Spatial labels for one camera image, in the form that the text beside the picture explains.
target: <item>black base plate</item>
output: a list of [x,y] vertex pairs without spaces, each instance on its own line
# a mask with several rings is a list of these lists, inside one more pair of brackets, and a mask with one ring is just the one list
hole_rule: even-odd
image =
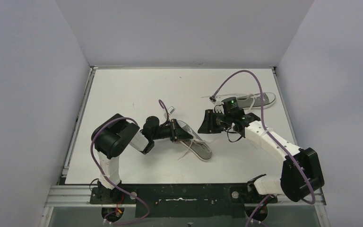
[[[232,216],[244,218],[244,203],[259,203],[262,196],[250,197],[246,183],[217,184],[119,184],[128,192],[136,192],[151,209],[150,218],[163,217],[212,217]],[[113,198],[95,195],[98,188],[93,188],[91,204],[116,204]],[[233,199],[232,192],[238,192],[239,198]],[[124,195],[122,204],[136,204],[130,196]],[[139,218],[147,213],[143,204],[137,202],[136,215]]]

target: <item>metal edge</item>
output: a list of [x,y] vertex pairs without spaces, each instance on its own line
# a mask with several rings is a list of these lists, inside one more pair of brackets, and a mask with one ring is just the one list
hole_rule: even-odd
[[322,227],[330,227],[328,215],[326,214],[325,206],[316,205],[315,210],[318,215],[318,220],[320,222],[320,226]]
[[247,65],[206,65],[206,64],[189,64],[181,66],[124,66],[124,65],[113,65],[113,66],[94,66],[100,70],[113,70],[113,69],[123,69],[123,70],[141,70],[141,69],[266,69],[267,66],[247,66]]
[[296,139],[296,137],[295,137],[295,133],[294,133],[293,125],[292,125],[292,122],[291,122],[291,120],[290,120],[290,116],[289,116],[289,112],[287,111],[287,108],[286,108],[285,102],[284,102],[284,100],[283,100],[282,93],[280,92],[280,86],[279,86],[279,83],[278,83],[278,81],[277,81],[277,76],[276,76],[275,67],[271,67],[271,69],[272,69],[272,72],[273,72],[273,78],[275,79],[275,82],[276,82],[277,90],[278,90],[279,95],[280,95],[280,100],[282,101],[283,109],[285,110],[285,114],[286,114],[286,117],[287,117],[287,122],[289,123],[290,130],[292,131],[292,135],[293,135],[294,143],[297,145],[297,139]]
[[[272,69],[272,72],[273,72],[273,75],[274,75],[274,78],[275,78],[277,90],[279,91],[279,95],[280,95],[280,99],[281,99],[282,104],[283,104],[283,108],[285,110],[285,114],[286,114],[286,117],[287,117],[287,121],[288,121],[289,126],[290,126],[290,130],[292,131],[294,143],[297,145],[297,138],[296,138],[295,133],[294,133],[293,125],[291,123],[289,113],[287,111],[285,102],[283,100],[282,93],[280,92],[280,86],[279,86],[279,82],[277,81],[277,75],[276,75],[275,67],[271,67],[271,69]],[[325,207],[324,207],[326,205],[326,199],[325,199],[325,196],[323,194],[322,188],[319,188],[319,191],[320,191],[320,196],[322,197],[322,199],[321,199],[322,200],[322,204],[316,204],[315,205],[315,210],[317,212],[317,216],[318,216],[318,219],[320,221],[320,225],[322,227],[330,227],[329,220],[328,220],[328,216],[326,214]]]
[[53,207],[44,207],[39,227],[48,227],[51,221]]
[[73,154],[74,145],[76,144],[76,140],[77,140],[78,130],[80,129],[81,121],[83,119],[84,111],[86,109],[88,95],[90,94],[90,90],[91,90],[91,86],[92,86],[92,83],[93,83],[93,80],[94,80],[96,69],[97,69],[96,67],[91,67],[90,73],[88,75],[86,87],[84,89],[83,100],[81,102],[81,107],[80,107],[80,110],[79,110],[78,115],[77,115],[77,122],[75,124],[73,135],[71,137],[71,141],[70,141],[70,145],[69,145],[69,149],[68,149],[68,153],[66,155],[66,160],[65,160],[65,165],[64,165],[65,168],[69,167],[69,164],[70,164],[71,156]]

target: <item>red wire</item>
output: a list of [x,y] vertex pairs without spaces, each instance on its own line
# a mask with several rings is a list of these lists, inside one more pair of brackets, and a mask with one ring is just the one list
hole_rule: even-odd
[[116,204],[116,212],[118,212],[118,211],[119,211],[118,205],[119,205],[119,204],[121,204],[121,203],[123,202],[123,200],[124,200],[124,195],[122,194],[122,195],[121,195],[121,200],[120,200],[120,202]]

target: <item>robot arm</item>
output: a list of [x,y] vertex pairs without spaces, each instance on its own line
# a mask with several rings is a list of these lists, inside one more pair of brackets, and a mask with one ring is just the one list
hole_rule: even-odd
[[[263,128],[261,119],[253,113],[245,114],[244,110],[239,108],[236,97],[227,98],[222,103],[223,113],[214,112],[214,110],[205,111],[204,121],[198,133],[221,133],[233,129],[242,137],[258,144],[283,165],[280,179],[260,175],[248,182],[248,190],[260,195],[284,194],[295,202],[309,195],[309,188],[297,167],[282,148],[267,135],[269,128]],[[272,135],[296,159],[314,190],[324,185],[318,155],[313,149],[304,150],[274,132]]]
[[[108,122],[122,117],[122,115],[116,114],[108,119],[93,132],[91,139]],[[94,146],[98,151],[100,166],[104,170],[106,177],[118,185],[121,183],[119,155],[127,145],[130,144],[134,149],[145,155],[154,147],[154,140],[165,138],[170,138],[172,142],[177,142],[180,140],[190,140],[193,136],[183,130],[176,119],[170,120],[167,124],[159,125],[159,119],[151,116],[147,118],[142,130],[136,124],[126,120],[119,120],[107,126],[98,135]],[[112,190],[114,186],[102,174],[99,177],[98,186],[103,193],[106,193],[109,197],[113,196]]]

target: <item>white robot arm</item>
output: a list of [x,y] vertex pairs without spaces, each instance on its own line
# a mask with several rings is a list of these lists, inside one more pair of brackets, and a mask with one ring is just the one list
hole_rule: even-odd
[[[224,99],[222,106],[223,112],[215,112],[213,109],[205,111],[204,121],[198,133],[212,134],[233,130],[258,144],[283,166],[280,179],[260,175],[248,182],[249,191],[260,195],[284,194],[290,200],[297,202],[310,194],[310,189],[300,171],[304,173],[313,190],[324,185],[318,155],[313,149],[303,149],[272,132],[272,136],[283,146],[280,147],[267,134],[269,128],[267,126],[264,128],[258,116],[253,113],[245,114],[244,110],[239,108],[236,97]],[[301,170],[294,166],[284,148],[297,161]]]

